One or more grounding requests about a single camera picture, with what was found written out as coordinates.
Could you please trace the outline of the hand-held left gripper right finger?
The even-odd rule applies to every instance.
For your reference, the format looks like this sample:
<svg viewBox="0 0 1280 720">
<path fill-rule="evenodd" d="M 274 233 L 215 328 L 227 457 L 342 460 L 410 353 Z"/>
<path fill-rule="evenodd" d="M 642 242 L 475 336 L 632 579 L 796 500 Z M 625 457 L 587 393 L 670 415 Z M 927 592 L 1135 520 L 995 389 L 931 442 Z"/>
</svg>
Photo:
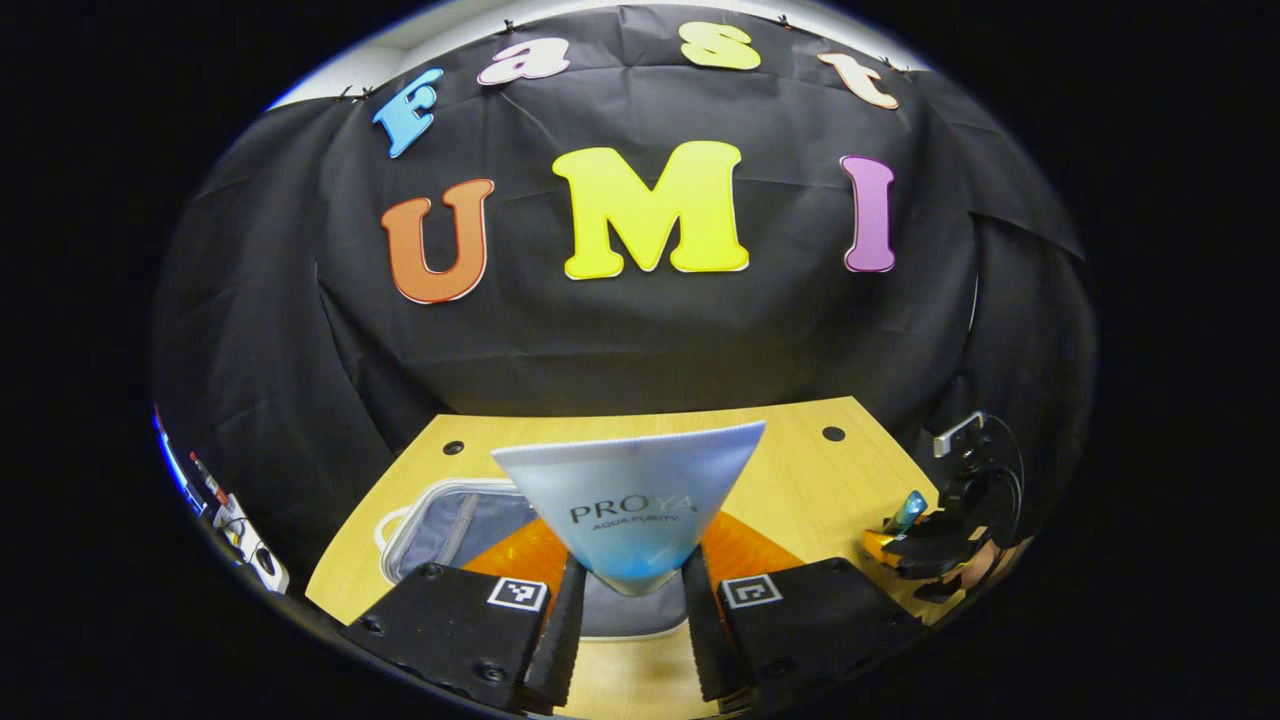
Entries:
<svg viewBox="0 0 1280 720">
<path fill-rule="evenodd" d="M 845 557 L 804 562 L 718 512 L 684 564 L 701 696 L 791 706 L 872 670 L 925 624 Z"/>
</svg>

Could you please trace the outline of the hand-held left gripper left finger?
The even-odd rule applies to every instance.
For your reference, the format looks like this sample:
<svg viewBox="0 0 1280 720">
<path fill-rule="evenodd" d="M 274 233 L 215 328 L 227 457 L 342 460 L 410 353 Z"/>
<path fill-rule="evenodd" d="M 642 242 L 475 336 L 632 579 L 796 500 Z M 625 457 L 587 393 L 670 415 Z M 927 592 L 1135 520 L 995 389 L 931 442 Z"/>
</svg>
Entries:
<svg viewBox="0 0 1280 720">
<path fill-rule="evenodd" d="M 568 701 L 586 569 L 536 519 L 462 568 L 425 562 L 343 630 L 410 676 L 512 714 Z"/>
</svg>

